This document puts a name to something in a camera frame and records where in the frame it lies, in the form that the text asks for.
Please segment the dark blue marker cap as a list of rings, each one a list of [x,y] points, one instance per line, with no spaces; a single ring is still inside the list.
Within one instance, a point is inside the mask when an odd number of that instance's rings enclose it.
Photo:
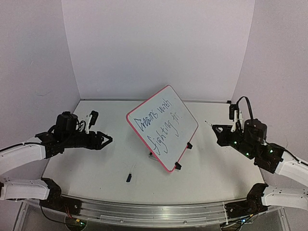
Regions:
[[[126,182],[130,182],[130,181],[131,181],[131,178],[132,178],[132,174],[129,173]]]

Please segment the pink framed whiteboard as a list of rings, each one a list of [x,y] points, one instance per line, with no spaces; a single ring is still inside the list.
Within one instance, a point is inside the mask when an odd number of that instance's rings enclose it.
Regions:
[[[128,112],[126,120],[167,172],[173,172],[175,163],[180,163],[199,127],[170,85]]]

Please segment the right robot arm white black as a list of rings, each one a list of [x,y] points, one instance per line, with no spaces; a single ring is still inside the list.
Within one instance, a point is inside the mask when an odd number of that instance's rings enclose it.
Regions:
[[[254,161],[254,165],[272,174],[285,176],[308,185],[308,163],[284,147],[266,141],[267,126],[258,119],[247,120],[240,128],[233,125],[211,125],[221,147],[231,147]],[[277,188],[266,183],[256,183],[246,199],[227,203],[229,218],[256,215],[269,206],[284,206],[307,210],[308,190]]]

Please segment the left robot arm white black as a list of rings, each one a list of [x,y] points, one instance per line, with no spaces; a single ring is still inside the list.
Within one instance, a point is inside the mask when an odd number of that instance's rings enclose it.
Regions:
[[[62,195],[61,187],[50,178],[37,180],[14,180],[4,174],[40,160],[48,160],[65,149],[84,148],[101,150],[113,142],[113,138],[100,131],[91,131],[99,114],[96,111],[79,120],[78,116],[66,111],[57,116],[56,123],[48,131],[36,134],[35,141],[18,143],[0,151],[0,199],[38,199],[44,208],[60,211],[67,215],[78,215],[82,202]]]

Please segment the white marker pen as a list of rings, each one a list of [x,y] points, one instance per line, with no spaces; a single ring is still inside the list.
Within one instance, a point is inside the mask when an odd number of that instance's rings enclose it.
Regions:
[[[206,124],[208,124],[214,132],[218,132],[221,133],[223,131],[223,128],[221,127],[221,125],[214,125],[212,123],[210,123],[209,121],[205,121]]]

